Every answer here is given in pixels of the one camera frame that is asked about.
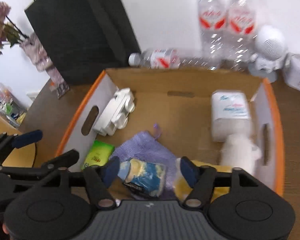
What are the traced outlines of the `green tissue pack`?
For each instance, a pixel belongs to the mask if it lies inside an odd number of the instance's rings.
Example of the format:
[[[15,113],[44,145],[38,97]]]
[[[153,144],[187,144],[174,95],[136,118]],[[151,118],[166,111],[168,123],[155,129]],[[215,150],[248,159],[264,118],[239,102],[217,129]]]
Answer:
[[[83,161],[81,170],[84,170],[89,166],[104,166],[108,162],[114,150],[115,146],[95,140]]]

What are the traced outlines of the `blue yellow snack packet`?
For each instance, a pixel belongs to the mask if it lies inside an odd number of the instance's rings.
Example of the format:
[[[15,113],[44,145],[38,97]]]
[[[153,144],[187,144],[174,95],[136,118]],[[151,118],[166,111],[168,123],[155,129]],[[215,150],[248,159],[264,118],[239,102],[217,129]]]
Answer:
[[[135,194],[158,198],[165,187],[166,166],[132,158],[120,164],[117,175]]]

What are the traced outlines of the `purple drawstring pouch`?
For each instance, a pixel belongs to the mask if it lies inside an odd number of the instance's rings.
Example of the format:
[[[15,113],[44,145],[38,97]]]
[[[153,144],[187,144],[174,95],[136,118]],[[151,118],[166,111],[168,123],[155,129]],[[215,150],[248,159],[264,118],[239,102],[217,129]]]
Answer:
[[[177,157],[160,144],[149,132],[141,131],[115,148],[110,158],[121,162],[132,158],[166,166],[166,183],[160,199],[175,199],[174,181],[177,175]]]

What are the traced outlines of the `white handheld device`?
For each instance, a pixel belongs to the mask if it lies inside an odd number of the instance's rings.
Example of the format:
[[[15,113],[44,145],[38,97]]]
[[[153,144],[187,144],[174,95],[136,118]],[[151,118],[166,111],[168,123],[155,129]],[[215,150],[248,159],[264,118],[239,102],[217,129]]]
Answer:
[[[126,127],[128,116],[134,110],[134,95],[130,88],[119,89],[95,122],[93,130],[102,136],[112,136],[117,129]]]

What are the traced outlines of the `cotton swab container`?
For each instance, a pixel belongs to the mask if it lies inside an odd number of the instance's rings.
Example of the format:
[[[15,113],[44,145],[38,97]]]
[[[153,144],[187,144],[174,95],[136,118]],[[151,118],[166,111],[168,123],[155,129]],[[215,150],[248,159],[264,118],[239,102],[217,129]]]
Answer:
[[[253,122],[246,95],[239,90],[216,90],[211,95],[211,136],[224,142],[232,134],[250,137]]]

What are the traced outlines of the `yellow thermos jug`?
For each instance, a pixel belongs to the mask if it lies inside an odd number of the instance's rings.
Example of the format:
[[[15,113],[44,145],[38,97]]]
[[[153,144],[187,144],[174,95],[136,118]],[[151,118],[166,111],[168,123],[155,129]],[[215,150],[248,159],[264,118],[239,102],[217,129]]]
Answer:
[[[33,167],[36,157],[35,143],[26,145],[22,148],[13,148],[12,137],[14,135],[22,135],[22,133],[0,116],[0,135],[3,133],[6,133],[7,136],[2,140],[2,142],[5,142],[5,146],[0,146],[0,160],[2,159],[2,156],[8,154],[8,150],[11,150],[11,153],[3,161],[2,166],[21,168]]]

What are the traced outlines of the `red cardboard box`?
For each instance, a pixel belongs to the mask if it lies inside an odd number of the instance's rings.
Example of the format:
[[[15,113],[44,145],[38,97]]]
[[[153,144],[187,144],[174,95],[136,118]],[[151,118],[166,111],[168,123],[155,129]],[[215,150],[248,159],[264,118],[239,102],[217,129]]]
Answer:
[[[248,98],[253,120],[253,139],[267,146],[268,160],[257,163],[256,178],[277,194],[285,184],[285,150],[280,112],[267,79],[223,70],[159,70],[121,68],[104,70],[83,98],[63,135],[56,155],[75,149],[84,160],[95,139],[82,126],[93,107],[104,110],[119,88],[129,88],[136,108],[127,126],[103,140],[119,146],[141,131],[161,128],[159,142],[178,157],[214,163],[221,145],[211,138],[211,95],[216,90],[239,90]]]

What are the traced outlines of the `dried pink flowers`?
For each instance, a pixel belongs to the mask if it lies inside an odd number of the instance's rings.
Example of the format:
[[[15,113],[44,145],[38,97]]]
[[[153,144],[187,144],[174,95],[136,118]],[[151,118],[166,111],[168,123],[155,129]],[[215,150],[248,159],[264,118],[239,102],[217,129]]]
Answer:
[[[29,36],[10,19],[11,7],[6,2],[0,2],[0,55],[4,46],[21,45]]]

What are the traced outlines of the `lying water bottle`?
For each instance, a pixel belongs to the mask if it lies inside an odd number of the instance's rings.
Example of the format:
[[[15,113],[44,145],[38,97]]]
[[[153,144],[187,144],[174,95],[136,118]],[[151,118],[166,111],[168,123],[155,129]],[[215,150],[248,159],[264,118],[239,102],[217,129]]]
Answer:
[[[222,57],[215,51],[206,52],[193,49],[147,49],[141,53],[132,53],[128,58],[131,67],[148,69],[202,68],[216,70],[222,63]]]

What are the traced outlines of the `black paper bag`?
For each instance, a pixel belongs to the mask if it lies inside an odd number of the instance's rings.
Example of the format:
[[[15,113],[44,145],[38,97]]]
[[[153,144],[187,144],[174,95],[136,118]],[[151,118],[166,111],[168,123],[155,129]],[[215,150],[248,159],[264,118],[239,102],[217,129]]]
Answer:
[[[36,0],[25,14],[69,85],[93,83],[140,52],[121,0]]]

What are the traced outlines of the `white tin box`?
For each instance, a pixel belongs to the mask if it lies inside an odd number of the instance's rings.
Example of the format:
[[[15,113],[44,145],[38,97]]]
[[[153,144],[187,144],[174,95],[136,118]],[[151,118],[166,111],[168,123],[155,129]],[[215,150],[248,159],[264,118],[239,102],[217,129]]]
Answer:
[[[300,91],[300,54],[287,54],[282,73],[285,83]]]

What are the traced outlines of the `white astronaut speaker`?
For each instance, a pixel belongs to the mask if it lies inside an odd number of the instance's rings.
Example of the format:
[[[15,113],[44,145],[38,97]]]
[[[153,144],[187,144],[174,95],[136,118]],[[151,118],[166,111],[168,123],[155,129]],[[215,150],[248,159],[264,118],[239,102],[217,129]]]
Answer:
[[[287,55],[283,33],[271,25],[263,25],[257,32],[254,45],[255,53],[251,55],[248,64],[249,73],[274,83],[277,71],[283,67]]]

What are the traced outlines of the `left water bottle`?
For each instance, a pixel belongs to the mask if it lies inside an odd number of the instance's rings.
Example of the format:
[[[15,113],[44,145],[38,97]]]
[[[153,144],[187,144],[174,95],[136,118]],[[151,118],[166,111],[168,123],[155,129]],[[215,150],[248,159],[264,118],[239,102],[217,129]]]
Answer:
[[[225,5],[221,0],[199,0],[198,20],[207,65],[212,69],[217,69],[223,60],[223,34],[226,28]]]

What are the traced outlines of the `right water bottle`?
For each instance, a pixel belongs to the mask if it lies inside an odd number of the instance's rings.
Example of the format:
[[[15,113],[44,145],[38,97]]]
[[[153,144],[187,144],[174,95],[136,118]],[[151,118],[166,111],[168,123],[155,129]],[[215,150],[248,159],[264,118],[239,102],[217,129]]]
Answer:
[[[227,59],[232,68],[242,70],[253,53],[253,34],[256,27],[256,11],[251,0],[230,0],[228,9]]]

